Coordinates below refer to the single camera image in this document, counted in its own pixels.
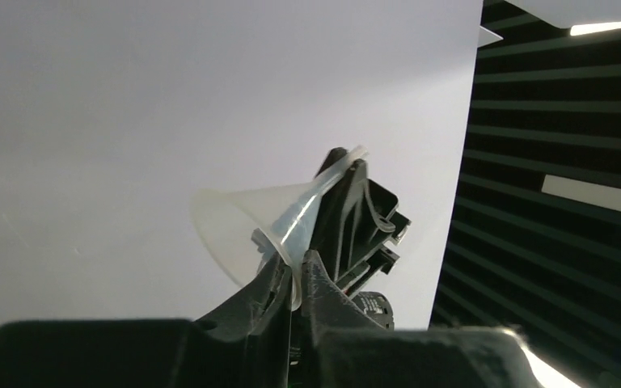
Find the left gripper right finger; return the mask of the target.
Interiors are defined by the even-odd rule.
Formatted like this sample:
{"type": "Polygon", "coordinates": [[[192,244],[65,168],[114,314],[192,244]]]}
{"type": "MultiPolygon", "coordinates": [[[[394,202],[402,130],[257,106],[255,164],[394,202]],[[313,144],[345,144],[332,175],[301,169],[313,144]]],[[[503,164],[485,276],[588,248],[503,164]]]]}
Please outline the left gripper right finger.
{"type": "Polygon", "coordinates": [[[521,339],[502,327],[393,331],[329,279],[317,251],[301,270],[305,387],[537,387],[521,339]]]}

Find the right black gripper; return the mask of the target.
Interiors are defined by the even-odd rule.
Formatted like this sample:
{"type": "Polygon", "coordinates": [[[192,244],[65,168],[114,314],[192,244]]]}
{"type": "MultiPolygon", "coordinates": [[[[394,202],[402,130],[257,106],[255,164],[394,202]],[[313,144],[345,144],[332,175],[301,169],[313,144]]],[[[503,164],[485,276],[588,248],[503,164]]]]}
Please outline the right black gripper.
{"type": "Polygon", "coordinates": [[[397,195],[369,178],[363,156],[335,148],[319,173],[328,172],[337,162],[346,169],[322,196],[310,249],[319,253],[329,280],[348,298],[349,306],[393,330],[390,302],[363,287],[374,275],[387,274],[395,266],[399,255],[387,245],[400,243],[411,220],[398,211],[397,195]]]}

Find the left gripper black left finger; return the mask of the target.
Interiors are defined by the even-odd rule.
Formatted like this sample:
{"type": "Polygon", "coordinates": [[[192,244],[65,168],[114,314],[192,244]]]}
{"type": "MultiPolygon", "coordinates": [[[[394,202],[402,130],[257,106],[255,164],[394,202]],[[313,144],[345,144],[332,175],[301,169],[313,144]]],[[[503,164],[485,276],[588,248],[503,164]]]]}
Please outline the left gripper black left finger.
{"type": "Polygon", "coordinates": [[[292,276],[270,259],[202,318],[0,326],[0,387],[284,387],[292,276]]]}

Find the clear plastic funnel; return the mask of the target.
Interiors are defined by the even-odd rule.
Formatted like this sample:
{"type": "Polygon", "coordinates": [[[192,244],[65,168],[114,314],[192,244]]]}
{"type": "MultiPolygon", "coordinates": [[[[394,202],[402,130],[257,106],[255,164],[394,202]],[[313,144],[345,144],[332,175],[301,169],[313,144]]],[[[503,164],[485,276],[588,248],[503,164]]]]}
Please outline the clear plastic funnel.
{"type": "Polygon", "coordinates": [[[367,155],[360,145],[307,183],[238,192],[201,189],[190,200],[192,224],[207,252],[238,286],[275,255],[291,270],[291,310],[302,304],[301,270],[323,195],[367,155]]]}

